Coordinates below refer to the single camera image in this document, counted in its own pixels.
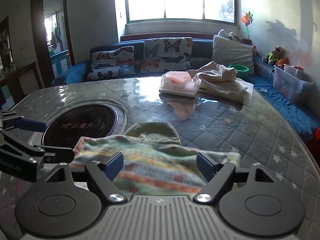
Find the right butterfly cushion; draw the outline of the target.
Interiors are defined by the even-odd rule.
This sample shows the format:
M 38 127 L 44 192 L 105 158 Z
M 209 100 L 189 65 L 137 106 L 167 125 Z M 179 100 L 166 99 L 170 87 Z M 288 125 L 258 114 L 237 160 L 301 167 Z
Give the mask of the right butterfly cushion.
M 153 38 L 144 41 L 142 73 L 187 71 L 190 69 L 191 37 Z

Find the beige crumpled garment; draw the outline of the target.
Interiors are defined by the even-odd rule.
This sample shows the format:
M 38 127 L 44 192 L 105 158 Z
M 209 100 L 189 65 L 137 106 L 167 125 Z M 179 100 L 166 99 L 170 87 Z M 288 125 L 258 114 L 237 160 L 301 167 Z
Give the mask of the beige crumpled garment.
M 199 91 L 244 103 L 247 87 L 236 80 L 235 68 L 227 68 L 211 61 L 199 69 L 191 69 L 187 72 L 192 79 L 201 81 Z

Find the butterfly cushion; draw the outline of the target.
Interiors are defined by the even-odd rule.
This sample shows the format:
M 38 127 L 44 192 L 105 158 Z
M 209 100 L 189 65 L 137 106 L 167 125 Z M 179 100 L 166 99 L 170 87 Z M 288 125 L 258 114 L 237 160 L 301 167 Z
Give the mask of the butterfly cushion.
M 87 80 L 99 81 L 135 75 L 134 52 L 133 46 L 124 46 L 91 53 Z
M 187 71 L 190 69 L 191 37 L 153 38 L 144 41 L 142 73 Z

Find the window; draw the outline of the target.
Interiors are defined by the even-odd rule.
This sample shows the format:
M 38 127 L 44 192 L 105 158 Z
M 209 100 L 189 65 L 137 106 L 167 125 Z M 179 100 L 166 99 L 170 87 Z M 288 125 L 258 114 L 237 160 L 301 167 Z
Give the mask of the window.
M 235 24 L 236 0 L 125 0 L 129 23 L 204 21 Z

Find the dark wooden desk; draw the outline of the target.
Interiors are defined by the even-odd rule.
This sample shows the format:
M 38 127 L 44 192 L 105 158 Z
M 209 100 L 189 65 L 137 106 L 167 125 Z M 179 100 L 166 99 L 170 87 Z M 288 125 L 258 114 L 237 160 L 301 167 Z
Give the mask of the dark wooden desk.
M 1 103 L 7 99 L 6 94 L 9 94 L 14 104 L 17 104 L 30 93 L 42 88 L 36 62 L 33 62 L 8 76 L 1 77 Z

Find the quilted grey table cover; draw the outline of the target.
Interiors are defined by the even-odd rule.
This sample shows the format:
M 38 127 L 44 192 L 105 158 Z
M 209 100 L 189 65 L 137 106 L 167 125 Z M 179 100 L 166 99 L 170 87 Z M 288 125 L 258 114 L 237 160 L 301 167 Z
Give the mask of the quilted grey table cover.
M 258 92 L 250 106 L 204 93 L 195 99 L 160 94 L 159 77 L 84 82 L 37 90 L 14 106 L 26 118 L 51 122 L 75 103 L 111 102 L 127 113 L 127 126 L 169 122 L 183 146 L 240 154 L 240 166 L 265 165 L 301 198 L 301 239 L 319 239 L 319 168 L 284 115 Z

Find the clear plastic storage box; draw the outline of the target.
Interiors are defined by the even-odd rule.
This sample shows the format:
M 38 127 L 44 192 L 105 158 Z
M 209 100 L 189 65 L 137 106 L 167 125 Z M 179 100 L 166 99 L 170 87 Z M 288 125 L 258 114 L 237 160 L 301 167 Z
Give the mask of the clear plastic storage box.
M 305 72 L 285 65 L 284 69 L 274 68 L 273 88 L 291 103 L 303 105 L 307 103 L 313 82 Z

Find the green striped baby jacket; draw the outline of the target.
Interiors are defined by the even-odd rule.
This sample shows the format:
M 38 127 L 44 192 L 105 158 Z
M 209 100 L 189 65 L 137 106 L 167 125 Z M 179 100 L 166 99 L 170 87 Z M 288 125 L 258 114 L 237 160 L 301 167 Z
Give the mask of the green striped baby jacket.
M 73 151 L 71 167 L 84 167 L 94 160 L 105 163 L 111 155 L 121 152 L 124 165 L 113 183 L 128 197 L 193 197 L 207 184 L 196 167 L 201 150 L 182 146 L 178 132 L 167 122 L 140 122 L 124 134 L 103 138 L 81 137 Z

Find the red plastic stool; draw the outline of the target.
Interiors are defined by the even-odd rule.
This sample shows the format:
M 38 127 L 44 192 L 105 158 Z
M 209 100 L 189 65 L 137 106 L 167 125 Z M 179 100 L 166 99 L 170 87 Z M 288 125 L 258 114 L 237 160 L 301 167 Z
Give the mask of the red plastic stool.
M 313 135 L 313 141 L 320 141 L 320 127 L 317 129 L 317 131 Z

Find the black induction cooktop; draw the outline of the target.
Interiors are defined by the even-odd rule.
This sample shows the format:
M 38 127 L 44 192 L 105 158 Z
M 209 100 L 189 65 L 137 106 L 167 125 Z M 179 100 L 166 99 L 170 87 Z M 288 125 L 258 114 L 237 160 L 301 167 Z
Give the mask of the black induction cooktop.
M 54 119 L 42 136 L 44 146 L 74 148 L 81 137 L 103 138 L 118 122 L 117 112 L 107 105 L 75 107 Z

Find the green plastic bowl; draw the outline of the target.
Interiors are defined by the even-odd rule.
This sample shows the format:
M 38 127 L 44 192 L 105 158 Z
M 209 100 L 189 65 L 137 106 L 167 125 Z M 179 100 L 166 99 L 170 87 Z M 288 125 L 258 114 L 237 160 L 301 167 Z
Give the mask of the green plastic bowl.
M 250 69 L 246 66 L 242 66 L 239 64 L 230 64 L 228 68 L 234 68 L 236 70 L 236 77 L 243 79 L 249 75 Z

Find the teddy bear toy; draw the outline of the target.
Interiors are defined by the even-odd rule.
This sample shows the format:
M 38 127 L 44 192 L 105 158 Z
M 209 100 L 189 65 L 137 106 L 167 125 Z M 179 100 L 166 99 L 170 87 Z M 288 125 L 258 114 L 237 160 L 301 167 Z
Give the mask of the teddy bear toy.
M 281 46 L 276 46 L 265 57 L 262 57 L 263 63 L 267 63 L 270 66 L 277 66 L 283 68 L 286 64 L 289 64 L 289 59 L 285 57 L 285 50 Z

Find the blue sofa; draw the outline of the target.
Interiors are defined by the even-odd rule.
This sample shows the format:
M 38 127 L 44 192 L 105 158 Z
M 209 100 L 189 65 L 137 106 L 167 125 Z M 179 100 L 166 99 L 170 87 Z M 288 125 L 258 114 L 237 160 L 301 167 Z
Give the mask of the blue sofa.
M 114 50 L 124 46 L 133 46 L 135 49 L 135 71 L 136 77 L 138 77 L 141 76 L 139 72 L 142 65 L 141 60 L 143 59 L 143 45 L 143 40 L 135 40 L 95 47 L 92 48 L 90 52 L 93 53 L 102 50 Z M 194 39 L 191 52 L 191 66 L 193 68 L 199 68 L 200 66 L 207 64 L 212 59 L 212 50 L 212 40 Z M 262 88 L 267 90 L 262 96 L 279 111 L 303 141 L 312 139 L 319 128 L 319 116 L 317 116 L 308 105 L 295 105 L 273 88 L 272 67 L 263 63 L 260 57 L 253 56 L 253 66 L 254 75 L 246 77 L 245 80 L 253 83 L 258 92 L 261 92 Z M 56 77 L 52 81 L 51 86 L 63 86 L 72 83 L 86 82 L 88 70 L 89 61 L 79 62 Z

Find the left butterfly cushion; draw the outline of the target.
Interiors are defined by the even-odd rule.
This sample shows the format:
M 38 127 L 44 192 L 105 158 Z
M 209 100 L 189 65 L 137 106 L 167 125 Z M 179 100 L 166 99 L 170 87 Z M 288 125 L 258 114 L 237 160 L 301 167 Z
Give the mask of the left butterfly cushion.
M 87 80 L 99 81 L 135 75 L 134 52 L 133 46 L 124 46 L 91 53 Z

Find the grey pillow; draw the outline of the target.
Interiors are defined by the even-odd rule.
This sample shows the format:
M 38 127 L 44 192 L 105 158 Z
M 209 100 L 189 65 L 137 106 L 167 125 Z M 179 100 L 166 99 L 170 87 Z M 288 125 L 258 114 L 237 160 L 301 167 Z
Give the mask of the grey pillow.
M 231 64 L 245 66 L 249 69 L 249 75 L 254 75 L 252 49 L 245 44 L 214 35 L 212 60 L 226 67 Z

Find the pink tissue pack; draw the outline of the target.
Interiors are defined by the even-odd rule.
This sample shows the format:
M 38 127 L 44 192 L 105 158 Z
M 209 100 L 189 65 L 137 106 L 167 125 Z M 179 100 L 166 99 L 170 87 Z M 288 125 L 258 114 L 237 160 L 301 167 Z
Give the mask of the pink tissue pack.
M 201 79 L 192 78 L 188 72 L 166 72 L 162 75 L 160 93 L 195 98 Z

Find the blue white cabinet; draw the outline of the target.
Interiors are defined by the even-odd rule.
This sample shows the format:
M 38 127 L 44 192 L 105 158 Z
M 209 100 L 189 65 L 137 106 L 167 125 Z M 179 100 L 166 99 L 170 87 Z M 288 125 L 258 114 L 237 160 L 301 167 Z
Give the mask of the blue white cabinet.
M 72 67 L 68 50 L 64 50 L 54 55 L 50 55 L 50 61 L 52 64 L 54 77 L 58 77 L 59 75 L 61 75 L 62 73 L 64 73 Z

